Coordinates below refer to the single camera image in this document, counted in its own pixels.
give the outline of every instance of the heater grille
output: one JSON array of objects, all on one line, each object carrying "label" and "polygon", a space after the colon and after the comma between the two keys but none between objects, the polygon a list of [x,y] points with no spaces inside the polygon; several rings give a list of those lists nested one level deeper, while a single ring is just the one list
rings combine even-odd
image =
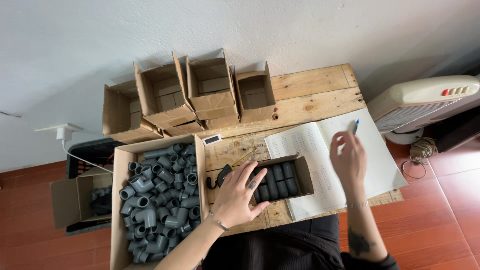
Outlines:
[{"label": "heater grille", "polygon": [[422,118],[454,102],[457,102],[460,99],[434,104],[398,107],[377,119],[375,121],[375,125],[377,126],[379,132],[389,132],[410,122],[413,122],[419,118]]}]

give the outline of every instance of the finger tattoo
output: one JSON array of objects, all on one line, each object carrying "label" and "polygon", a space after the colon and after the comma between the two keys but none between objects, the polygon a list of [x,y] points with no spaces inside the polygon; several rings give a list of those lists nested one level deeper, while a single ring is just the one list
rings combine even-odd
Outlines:
[{"label": "finger tattoo", "polygon": [[257,185],[257,182],[251,181],[251,182],[250,182],[250,185],[248,186],[248,188],[249,188],[249,189],[254,189],[256,185]]}]

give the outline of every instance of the forearm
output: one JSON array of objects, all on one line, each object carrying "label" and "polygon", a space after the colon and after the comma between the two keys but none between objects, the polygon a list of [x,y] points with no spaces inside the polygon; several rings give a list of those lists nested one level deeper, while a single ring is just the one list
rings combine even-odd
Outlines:
[{"label": "forearm", "polygon": [[[353,193],[346,193],[347,203],[367,201],[364,194],[363,188]],[[347,216],[350,255],[374,262],[384,260],[387,257],[387,250],[370,206],[347,208]]]},{"label": "forearm", "polygon": [[187,238],[180,242],[161,262],[156,270],[191,270],[205,256],[224,229],[208,216]]}]

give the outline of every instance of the small display device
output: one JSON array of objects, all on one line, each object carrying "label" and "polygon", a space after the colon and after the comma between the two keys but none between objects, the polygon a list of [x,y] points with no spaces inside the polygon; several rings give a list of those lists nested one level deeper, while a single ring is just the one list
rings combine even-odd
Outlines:
[{"label": "small display device", "polygon": [[204,142],[205,146],[209,146],[209,145],[212,145],[214,143],[221,142],[222,138],[220,137],[220,134],[216,134],[216,135],[212,135],[212,136],[207,137],[207,138],[203,138],[202,141]]}]

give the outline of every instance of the wooden table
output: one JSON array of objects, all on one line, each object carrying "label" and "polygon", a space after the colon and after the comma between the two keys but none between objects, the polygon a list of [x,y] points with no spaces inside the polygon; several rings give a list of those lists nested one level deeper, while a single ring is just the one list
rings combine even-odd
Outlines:
[{"label": "wooden table", "polygon": [[[197,133],[200,138],[220,133],[222,141],[205,147],[207,176],[215,179],[227,163],[232,164],[252,151],[246,159],[250,161],[269,160],[270,155],[264,138],[299,124],[319,121],[340,114],[366,108],[358,88],[357,80],[349,64],[320,68],[299,73],[272,77],[276,107],[272,119],[253,123],[205,130]],[[219,191],[208,190],[210,208]],[[369,199],[371,206],[402,201],[400,190],[390,191]],[[344,212],[339,209],[315,217]],[[270,204],[263,214],[252,222],[234,226],[222,234],[231,235],[266,229],[292,223],[285,200]]]}]

